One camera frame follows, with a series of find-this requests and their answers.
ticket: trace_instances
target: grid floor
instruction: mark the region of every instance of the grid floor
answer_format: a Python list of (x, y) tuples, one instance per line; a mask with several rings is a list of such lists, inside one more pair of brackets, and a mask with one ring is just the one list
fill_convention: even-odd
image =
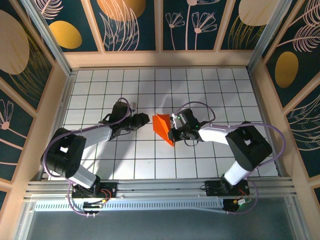
[[(256, 97), (245, 68), (172, 68), (78, 71), (68, 105), (64, 128), (92, 126), (111, 113), (118, 98), (137, 103), (138, 113), (150, 119), (171, 114), (190, 101), (213, 108), (215, 123), (236, 125), (244, 120), (261, 123)], [(194, 116), (208, 121), (212, 114), (192, 104)], [(266, 138), (263, 127), (258, 130)], [(102, 180), (220, 177), (234, 163), (229, 146), (183, 141), (171, 147), (153, 132), (152, 122), (125, 136), (85, 149), (82, 165)], [(274, 163), (252, 174), (277, 176)]]

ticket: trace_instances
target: orange object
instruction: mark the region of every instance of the orange object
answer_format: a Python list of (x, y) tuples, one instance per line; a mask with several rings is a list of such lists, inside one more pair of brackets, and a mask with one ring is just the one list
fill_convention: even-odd
[(152, 116), (152, 121), (153, 131), (173, 147), (174, 143), (168, 138), (168, 132), (171, 129), (170, 115), (157, 114)]

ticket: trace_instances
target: yellow circle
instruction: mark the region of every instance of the yellow circle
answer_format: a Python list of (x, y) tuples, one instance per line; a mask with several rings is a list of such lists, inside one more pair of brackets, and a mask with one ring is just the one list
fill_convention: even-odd
[[(266, 25), (278, 3), (279, 0), (241, 0), (239, 5), (240, 20), (249, 26)], [(287, 8), (283, 14), (283, 17), (286, 15), (288, 9), (289, 8)]]
[(29, 61), (28, 35), (10, 14), (0, 10), (0, 69), (8, 74), (22, 73)]
[(105, 15), (122, 22), (126, 16), (125, 6), (128, 10), (132, 9), (136, 18), (140, 17), (146, 9), (146, 0), (97, 0), (97, 3)]
[(82, 44), (80, 32), (66, 21), (55, 21), (49, 25), (57, 43), (66, 49), (76, 49)]
[(280, 55), (275, 65), (275, 82), (280, 88), (289, 87), (295, 80), (299, 68), (299, 61), (297, 56), (285, 51)]

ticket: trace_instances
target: vent grille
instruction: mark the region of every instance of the vent grille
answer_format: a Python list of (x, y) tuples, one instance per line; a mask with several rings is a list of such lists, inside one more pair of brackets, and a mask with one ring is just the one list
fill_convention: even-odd
[[(75, 207), (82, 208), (82, 203), (75, 203)], [(102, 208), (102, 211), (126, 211), (126, 210), (181, 210), (191, 208), (216, 209), (223, 208), (223, 199), (208, 200), (114, 200), (109, 201)], [(66, 200), (38, 201), (35, 206), (38, 212), (72, 211)]]

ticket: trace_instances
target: flower illustration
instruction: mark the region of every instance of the flower illustration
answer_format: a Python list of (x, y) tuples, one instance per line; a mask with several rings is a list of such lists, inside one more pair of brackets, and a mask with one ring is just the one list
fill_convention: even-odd
[(220, 0), (186, 0), (186, 2), (189, 4), (189, 6), (195, 6), (195, 5), (204, 5), (204, 4), (215, 4), (219, 2)]
[(207, 32), (212, 32), (214, 30), (217, 30), (217, 24), (214, 24), (216, 21), (214, 15), (215, 15), (214, 12), (211, 14), (204, 12), (199, 18), (198, 11), (196, 13), (193, 13), (192, 23), (194, 27), (194, 32), (196, 34), (201, 34), (201, 33), (207, 33)]
[(175, 12), (175, 13), (172, 13), (172, 15), (171, 15), (171, 13), (168, 12), (165, 14), (165, 19), (166, 19), (166, 22), (168, 23), (170, 31), (171, 31), (171, 41), (172, 41), (173, 50), (176, 50), (172, 29), (177, 28), (177, 27), (181, 27), (181, 26), (185, 25), (186, 22), (183, 21), (184, 18), (182, 17), (181, 12), (179, 12), (179, 13)]
[(9, 129), (12, 113), (14, 112), (14, 104), (0, 99), (0, 128), (2, 130)]

